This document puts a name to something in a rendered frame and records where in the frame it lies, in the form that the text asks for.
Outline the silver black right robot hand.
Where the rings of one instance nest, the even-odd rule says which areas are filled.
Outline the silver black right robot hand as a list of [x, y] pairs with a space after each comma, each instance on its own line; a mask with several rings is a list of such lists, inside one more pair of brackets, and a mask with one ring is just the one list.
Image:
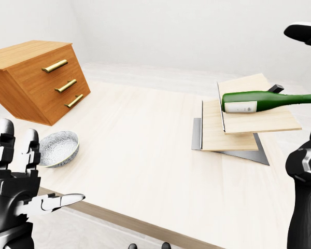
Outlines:
[[294, 40], [311, 46], [311, 22], [295, 22], [290, 24], [284, 34]]

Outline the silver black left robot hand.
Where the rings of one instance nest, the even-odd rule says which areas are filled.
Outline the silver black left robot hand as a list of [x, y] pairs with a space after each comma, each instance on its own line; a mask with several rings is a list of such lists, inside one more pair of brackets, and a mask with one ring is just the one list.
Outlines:
[[29, 129], [22, 146], [23, 172], [12, 172], [8, 165], [14, 155], [14, 126], [12, 121], [0, 120], [0, 232], [21, 226], [32, 215], [51, 213], [63, 206], [85, 198], [73, 193], [61, 197], [56, 194], [38, 195], [40, 163], [38, 133]]

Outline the green wine bottle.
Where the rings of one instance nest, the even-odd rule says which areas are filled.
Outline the green wine bottle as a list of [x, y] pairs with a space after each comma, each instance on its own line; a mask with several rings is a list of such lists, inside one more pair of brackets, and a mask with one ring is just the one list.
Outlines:
[[280, 106], [310, 104], [311, 94], [286, 95], [268, 91], [225, 93], [221, 109], [225, 113], [256, 113]]

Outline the wooden wine rack, grey base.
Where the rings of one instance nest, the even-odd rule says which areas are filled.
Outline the wooden wine rack, grey base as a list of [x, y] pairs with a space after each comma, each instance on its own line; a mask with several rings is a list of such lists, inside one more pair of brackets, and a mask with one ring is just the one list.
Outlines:
[[220, 101], [225, 93], [267, 91], [271, 87], [261, 73], [218, 83], [217, 97], [203, 101], [201, 117], [193, 121], [191, 148], [268, 165], [259, 133], [300, 130], [301, 125], [286, 107], [250, 114], [227, 114], [222, 112]]

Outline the grey patterned bowl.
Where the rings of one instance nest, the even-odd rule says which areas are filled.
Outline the grey patterned bowl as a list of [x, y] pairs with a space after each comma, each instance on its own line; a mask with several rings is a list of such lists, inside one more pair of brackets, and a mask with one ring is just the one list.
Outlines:
[[79, 152], [79, 137], [72, 131], [59, 131], [40, 141], [39, 166], [58, 168], [70, 163]]

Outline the wooden cabinet drawer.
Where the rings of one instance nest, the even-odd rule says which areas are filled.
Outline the wooden cabinet drawer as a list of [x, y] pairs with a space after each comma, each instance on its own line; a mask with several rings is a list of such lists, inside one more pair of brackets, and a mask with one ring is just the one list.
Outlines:
[[[67, 64], [47, 73], [43, 68], [48, 68], [60, 61], [66, 60]], [[12, 77], [27, 90], [49, 83], [54, 79], [72, 75], [72, 71], [79, 67], [72, 45], [67, 45], [37, 57], [26, 60], [8, 69]]]
[[[55, 91], [55, 88], [59, 88], [65, 85], [69, 80], [76, 79], [77, 82], [68, 88], [63, 93]], [[40, 110], [49, 121], [50, 125], [56, 123], [61, 119], [68, 111], [77, 106], [88, 94], [90, 89], [85, 79], [81, 77], [73, 77], [71, 79], [61, 79], [54, 81], [47, 81], [35, 92], [35, 102], [37, 103]], [[69, 104], [75, 99], [76, 95], [83, 94], [84, 98], [81, 99], [72, 108], [67, 108], [64, 104]]]
[[39, 69], [22, 83], [43, 112], [71, 108], [90, 93], [79, 63], [67, 60]]

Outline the wooden cabinet with drawers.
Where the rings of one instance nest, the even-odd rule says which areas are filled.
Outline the wooden cabinet with drawers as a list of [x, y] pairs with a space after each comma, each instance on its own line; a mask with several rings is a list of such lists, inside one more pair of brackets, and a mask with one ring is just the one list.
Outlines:
[[27, 90], [12, 77], [8, 69], [41, 54], [71, 43], [32, 40], [0, 49], [0, 104], [14, 117], [50, 125]]

